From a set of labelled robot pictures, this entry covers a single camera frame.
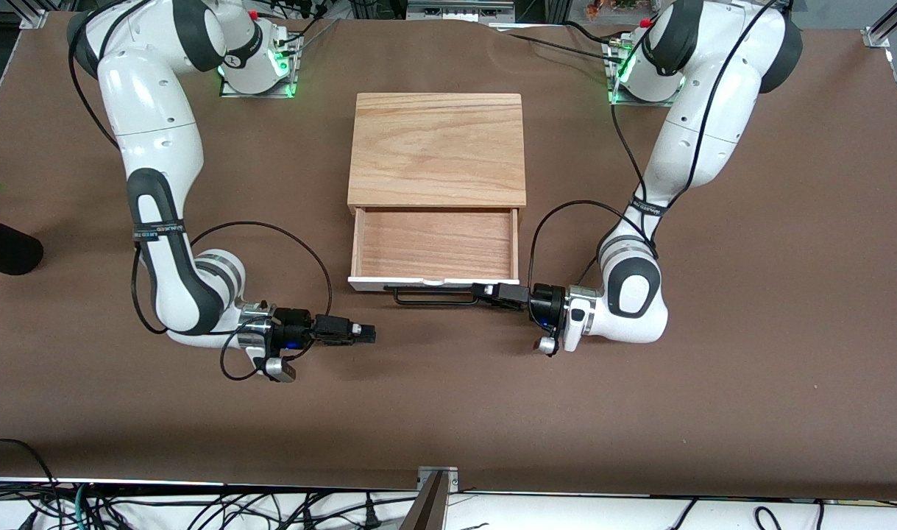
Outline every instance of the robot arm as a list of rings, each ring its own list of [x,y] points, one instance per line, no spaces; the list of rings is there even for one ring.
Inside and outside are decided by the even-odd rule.
[[[780,85],[794,69],[801,56],[798,28],[779,11],[766,10],[720,74],[760,10],[763,7],[746,0],[677,0],[650,31],[640,29],[634,35],[644,41],[623,75],[626,90],[650,102],[671,97],[677,88],[680,93],[664,120],[643,185],[624,212],[634,226],[618,222],[598,249],[602,291],[571,286],[564,295],[560,328],[566,351],[575,351],[583,335],[654,342],[664,333],[663,278],[639,229],[652,239],[680,194],[720,173],[740,141],[759,93]],[[707,105],[710,111],[701,135]],[[554,353],[556,340],[540,346],[545,353]]]
[[[242,262],[219,249],[195,256],[186,234],[183,208],[203,151],[177,74],[222,65],[236,90],[267,91],[283,75],[274,61],[279,30],[254,21],[238,0],[213,2],[212,9],[200,0],[151,0],[123,14],[135,5],[120,3],[82,28],[80,62],[89,73],[97,71],[124,161],[133,238],[168,336],[213,348],[229,339],[229,346],[245,349],[256,368],[277,381],[294,380],[293,369],[279,357],[281,349],[303,349],[314,340],[373,342],[373,326],[244,302]],[[69,32],[71,40],[72,24]],[[96,49],[104,49],[104,57]]]

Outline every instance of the wooden drawer box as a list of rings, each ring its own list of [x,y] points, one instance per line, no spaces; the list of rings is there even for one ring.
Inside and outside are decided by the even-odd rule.
[[[350,285],[519,283],[519,94],[358,94]]]

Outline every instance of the black strap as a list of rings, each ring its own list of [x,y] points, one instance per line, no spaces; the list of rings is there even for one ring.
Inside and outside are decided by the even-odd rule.
[[[664,214],[667,213],[667,207],[661,207],[660,205],[653,205],[650,202],[644,202],[637,197],[632,197],[631,201],[628,202],[631,208],[636,209],[637,211],[651,215],[653,217],[664,217]]]
[[[259,48],[262,47],[262,27],[259,24],[253,24],[252,26],[254,27],[252,38],[242,46],[226,52],[226,57],[223,58],[223,61],[227,66],[231,68],[245,68],[249,57],[254,56],[259,51]]]
[[[159,241],[161,236],[185,234],[186,226],[182,219],[161,222],[136,222],[133,229],[135,242]]]

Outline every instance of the black metal handle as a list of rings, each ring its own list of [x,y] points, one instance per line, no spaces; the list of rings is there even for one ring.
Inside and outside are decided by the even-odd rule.
[[[478,304],[478,298],[471,291],[469,286],[385,286],[384,291],[392,291],[392,299],[398,305],[415,305],[425,306],[426,308],[457,308],[457,306],[468,306]],[[430,294],[441,296],[455,296],[458,294],[469,294],[471,300],[449,301],[449,300],[406,300],[400,298],[399,294]]]

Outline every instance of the brown table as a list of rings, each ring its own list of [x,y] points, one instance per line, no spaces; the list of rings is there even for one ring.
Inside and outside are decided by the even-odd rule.
[[[636,183],[601,64],[461,21],[342,21],[308,47],[294,100],[186,82],[206,148],[191,231],[288,228],[330,267],[334,312],[380,333],[315,349],[277,385],[229,382],[215,351],[140,328],[121,160],[72,91],[67,19],[22,34],[0,91],[0,221],[47,249],[33,274],[0,275],[0,436],[34,444],[58,476],[412,487],[417,466],[452,465],[486,490],[897,497],[897,90],[857,33],[806,31],[798,70],[759,98],[720,178],[669,215],[664,338],[586,339],[552,359],[531,352],[523,315],[348,288],[355,97],[522,94],[525,278],[546,211],[622,205]],[[529,34],[594,49],[565,28]],[[618,111],[644,163],[664,111]],[[535,279],[574,281],[611,222],[563,212]],[[243,259],[248,298],[321,308],[319,271],[293,244],[236,228],[209,245]],[[14,473],[39,476],[0,449]]]

